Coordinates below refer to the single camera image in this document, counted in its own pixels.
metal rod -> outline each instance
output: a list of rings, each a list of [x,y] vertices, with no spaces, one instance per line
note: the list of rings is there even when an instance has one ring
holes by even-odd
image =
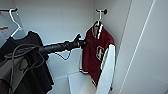
[[[18,9],[16,8],[15,10],[12,10],[12,12],[16,12]],[[4,12],[9,12],[9,10],[0,10],[0,12],[2,12],[2,11],[4,11]]]

red garment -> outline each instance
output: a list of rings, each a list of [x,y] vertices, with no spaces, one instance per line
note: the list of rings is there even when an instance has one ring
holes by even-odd
[[[100,28],[101,22],[96,33],[94,32],[94,26],[87,31],[85,39],[88,40],[89,43],[83,48],[82,53],[82,71],[91,75],[95,85],[98,84],[101,74],[100,66],[104,52],[108,48],[109,44],[114,45],[113,37],[103,27],[100,38],[98,39],[98,32]]]

sleeve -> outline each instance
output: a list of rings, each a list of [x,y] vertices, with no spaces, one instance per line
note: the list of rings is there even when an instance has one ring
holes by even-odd
[[[115,46],[110,44],[108,52],[103,57],[102,72],[99,78],[97,90],[95,94],[108,94],[114,74],[115,67]]]

black garment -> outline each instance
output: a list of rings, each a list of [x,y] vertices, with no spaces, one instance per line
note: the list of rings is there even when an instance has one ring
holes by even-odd
[[[29,31],[28,35],[22,39],[14,40],[12,37],[10,37],[0,49],[1,60],[4,60],[4,55],[13,52],[13,50],[20,44],[35,44],[38,46],[43,46],[39,35],[32,31]],[[48,55],[44,55],[43,57],[45,60],[48,59]],[[28,53],[27,60],[28,63],[32,65],[37,61],[40,62],[41,57],[39,57],[35,51],[32,51]],[[52,89],[51,85],[53,84],[53,80],[45,62],[42,66],[26,72],[15,91],[15,94],[24,94],[22,90],[27,90],[27,94],[46,94]]]

wire hanger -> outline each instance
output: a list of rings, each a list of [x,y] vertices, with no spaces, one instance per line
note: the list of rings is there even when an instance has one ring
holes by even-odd
[[[14,11],[14,10],[15,9],[9,9],[9,15],[10,15],[12,21],[17,25],[17,29],[15,30],[15,32],[12,33],[11,37],[13,37],[18,30],[22,30],[22,27],[13,18],[12,11]]]

